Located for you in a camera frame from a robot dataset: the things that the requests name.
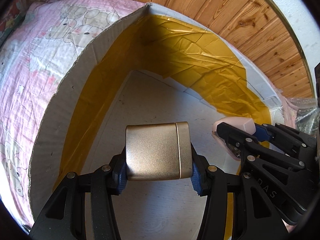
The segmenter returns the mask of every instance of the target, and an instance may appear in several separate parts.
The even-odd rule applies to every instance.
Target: bolt
[[[248,155],[247,159],[248,161],[254,162],[256,158],[252,155]]]
[[[68,179],[73,179],[75,176],[76,176],[76,174],[75,174],[74,172],[69,172],[69,173],[67,174],[67,178],[68,178]]]
[[[248,172],[244,172],[243,176],[244,176],[246,179],[250,179],[250,178],[251,178],[251,174],[248,173]]]
[[[218,169],[218,168],[217,168],[216,166],[214,166],[214,165],[210,165],[210,166],[208,167],[208,170],[209,170],[209,171],[213,171],[213,172],[214,172],[214,171],[217,171],[217,169]]]
[[[101,169],[102,169],[103,171],[110,171],[110,170],[111,170],[111,167],[110,167],[110,165],[103,165],[103,166],[101,167]]]

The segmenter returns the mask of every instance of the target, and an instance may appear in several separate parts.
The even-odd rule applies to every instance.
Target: yellow tape
[[[68,172],[81,172],[116,92],[139,69],[172,77],[226,116],[270,123],[269,109],[247,88],[245,68],[217,35],[149,15],[124,30],[92,70],[71,119],[55,187]]]

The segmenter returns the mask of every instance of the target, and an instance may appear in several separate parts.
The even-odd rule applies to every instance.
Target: cartoon print blanket
[[[24,228],[32,227],[28,166],[44,111],[85,46],[143,3],[38,0],[0,50],[0,196]]]

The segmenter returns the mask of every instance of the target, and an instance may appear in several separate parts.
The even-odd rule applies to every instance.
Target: clear plastic bag
[[[316,137],[319,127],[318,103],[316,98],[288,98],[296,107],[296,129]]]

